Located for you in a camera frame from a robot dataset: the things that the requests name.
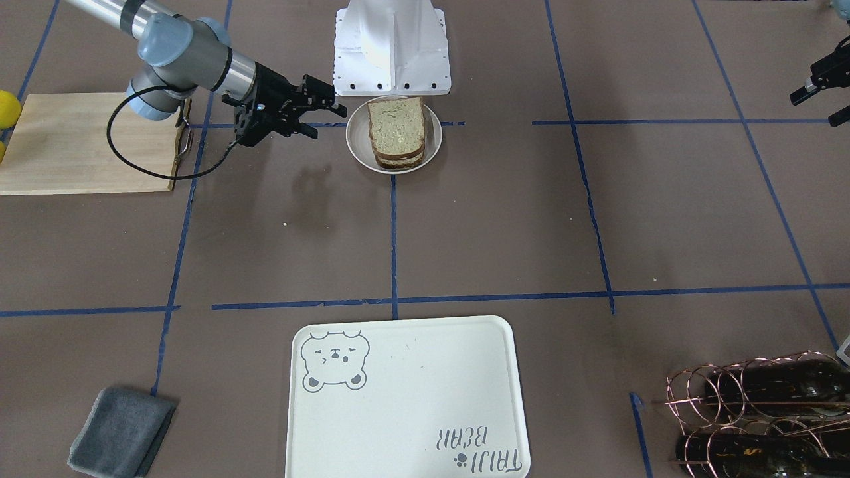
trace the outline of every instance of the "washcloth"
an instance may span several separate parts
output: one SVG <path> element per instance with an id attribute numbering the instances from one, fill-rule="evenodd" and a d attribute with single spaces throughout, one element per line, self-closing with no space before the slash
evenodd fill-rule
<path id="1" fill-rule="evenodd" d="M 68 465 L 96 478 L 147 475 L 175 408 L 170 401 L 136 391 L 101 390 L 71 445 Z"/>

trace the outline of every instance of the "white plate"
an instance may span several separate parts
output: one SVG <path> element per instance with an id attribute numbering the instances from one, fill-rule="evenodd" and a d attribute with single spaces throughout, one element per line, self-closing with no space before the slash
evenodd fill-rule
<path id="1" fill-rule="evenodd" d="M 359 161 L 360 164 L 366 166 L 372 171 L 384 174 L 404 174 L 416 171 L 434 159 L 434 155 L 437 154 L 439 146 L 443 144 L 443 128 L 439 124 L 439 119 L 437 118 L 437 115 L 431 111 L 431 108 L 428 108 L 428 105 L 425 105 L 425 109 L 427 110 L 425 115 L 425 152 L 422 157 L 422 163 L 420 163 L 419 166 L 410 169 L 386 169 L 378 166 L 377 161 L 375 160 L 375 153 L 372 152 L 371 141 L 369 140 L 369 108 L 366 104 L 377 100 L 391 100 L 397 98 L 405 98 L 405 96 L 391 94 L 389 96 L 381 96 L 379 98 L 372 98 L 371 100 L 366 101 L 363 105 L 360 105 L 360 107 L 354 110 L 354 113 L 348 120 L 348 126 L 345 127 L 345 140 L 348 142 L 348 150 L 351 151 L 351 154 L 357 158 L 357 161 Z"/>
<path id="2" fill-rule="evenodd" d="M 295 335 L 286 478 L 524 478 L 530 466 L 513 331 L 501 317 Z"/>

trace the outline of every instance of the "yellow fruit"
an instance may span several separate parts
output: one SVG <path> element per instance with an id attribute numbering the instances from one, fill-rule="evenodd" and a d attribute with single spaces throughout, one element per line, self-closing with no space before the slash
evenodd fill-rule
<path id="1" fill-rule="evenodd" d="M 20 102 L 8 91 L 0 90 L 0 129 L 12 128 L 20 116 Z"/>

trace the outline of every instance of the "bear drawing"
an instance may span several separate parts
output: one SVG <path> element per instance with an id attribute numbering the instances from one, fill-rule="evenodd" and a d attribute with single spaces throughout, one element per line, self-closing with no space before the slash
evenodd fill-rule
<path id="1" fill-rule="evenodd" d="M 301 346 L 301 358 L 307 367 L 304 389 L 318 392 L 325 385 L 345 384 L 359 390 L 366 384 L 366 355 L 369 341 L 356 333 L 333 332 L 310 338 Z"/>

